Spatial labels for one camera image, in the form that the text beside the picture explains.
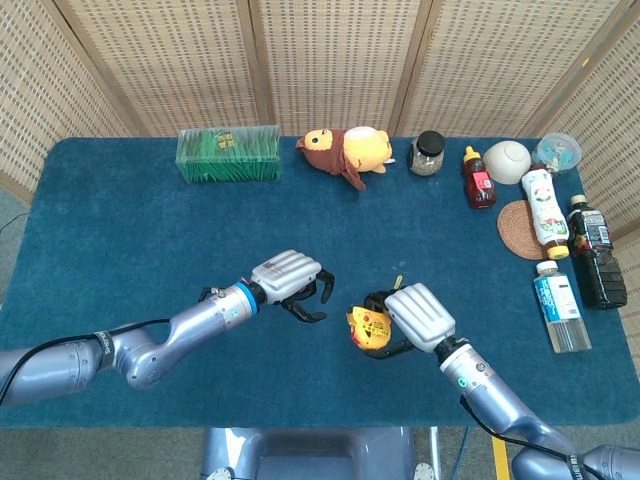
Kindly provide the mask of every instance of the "plush toy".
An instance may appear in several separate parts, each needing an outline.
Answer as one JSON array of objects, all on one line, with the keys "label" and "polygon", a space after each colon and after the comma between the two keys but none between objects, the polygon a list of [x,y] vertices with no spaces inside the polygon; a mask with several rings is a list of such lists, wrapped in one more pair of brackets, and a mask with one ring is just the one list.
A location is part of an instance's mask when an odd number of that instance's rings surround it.
[{"label": "plush toy", "polygon": [[296,144],[307,161],[331,175],[342,175],[358,190],[367,187],[359,172],[384,173],[391,159],[391,143],[387,132],[371,127],[347,130],[313,130]]}]

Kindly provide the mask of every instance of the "round placemat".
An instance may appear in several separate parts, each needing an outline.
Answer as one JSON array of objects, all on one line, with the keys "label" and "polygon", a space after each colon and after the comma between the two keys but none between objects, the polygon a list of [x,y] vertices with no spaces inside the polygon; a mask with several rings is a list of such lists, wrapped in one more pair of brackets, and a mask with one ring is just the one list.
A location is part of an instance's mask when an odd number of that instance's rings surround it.
[{"label": "round placemat", "polygon": [[531,209],[526,200],[511,202],[498,215],[498,232],[505,246],[527,260],[544,260],[547,254],[533,229]]}]

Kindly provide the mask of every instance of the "white bottle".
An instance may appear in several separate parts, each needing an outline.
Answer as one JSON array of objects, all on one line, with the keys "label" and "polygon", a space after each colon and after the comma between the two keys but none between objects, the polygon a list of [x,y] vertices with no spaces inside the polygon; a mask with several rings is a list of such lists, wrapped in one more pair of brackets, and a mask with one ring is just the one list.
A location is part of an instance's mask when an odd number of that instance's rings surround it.
[{"label": "white bottle", "polygon": [[536,265],[533,285],[556,353],[590,350],[591,340],[580,315],[569,279],[553,260]]},{"label": "white bottle", "polygon": [[556,200],[551,174],[544,169],[531,170],[522,177],[522,186],[529,199],[538,242],[551,260],[568,257],[569,227]]}]

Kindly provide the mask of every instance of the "floor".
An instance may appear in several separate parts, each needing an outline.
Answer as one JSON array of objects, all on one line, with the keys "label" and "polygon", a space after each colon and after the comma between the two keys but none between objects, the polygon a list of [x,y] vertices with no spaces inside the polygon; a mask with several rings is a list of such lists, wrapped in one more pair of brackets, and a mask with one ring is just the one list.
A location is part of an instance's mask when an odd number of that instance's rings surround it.
[{"label": "floor", "polygon": [[[0,228],[28,210],[0,189]],[[0,233],[0,303],[27,218],[18,218]],[[625,425],[562,430],[584,450],[606,443],[640,449],[640,420]],[[426,431],[416,429],[415,433],[417,459],[429,462]],[[440,429],[443,479],[452,477],[463,435],[464,428]],[[0,430],[0,476],[4,480],[197,479],[203,447],[203,429]],[[515,452],[517,449],[509,448],[510,456]],[[470,430],[456,478],[496,478],[491,439],[479,428]]]}]

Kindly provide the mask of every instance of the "robotic arm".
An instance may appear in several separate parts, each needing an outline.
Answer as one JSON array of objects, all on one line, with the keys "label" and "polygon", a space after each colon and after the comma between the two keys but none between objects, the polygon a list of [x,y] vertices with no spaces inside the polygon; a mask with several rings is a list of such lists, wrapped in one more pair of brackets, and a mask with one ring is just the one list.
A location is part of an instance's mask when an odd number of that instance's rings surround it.
[{"label": "robotic arm", "polygon": [[453,337],[455,320],[424,285],[398,290],[384,303],[416,348],[437,355],[440,370],[474,417],[493,434],[527,440],[512,461],[516,480],[640,480],[640,450],[601,445],[582,456],[570,439],[538,418],[466,339]]},{"label": "robotic arm", "polygon": [[257,315],[262,304],[282,305],[300,321],[317,322],[326,315],[308,313],[298,303],[316,293],[316,280],[324,283],[321,301],[326,303],[333,290],[333,275],[313,259],[288,250],[254,268],[250,280],[211,289],[211,296],[201,297],[198,304],[169,319],[171,331],[161,344],[144,327],[135,325],[97,332],[89,340],[42,349],[13,379],[9,378],[12,370],[29,350],[0,352],[0,385],[9,382],[0,405],[82,391],[99,371],[110,367],[133,388],[150,387],[194,348]]}]

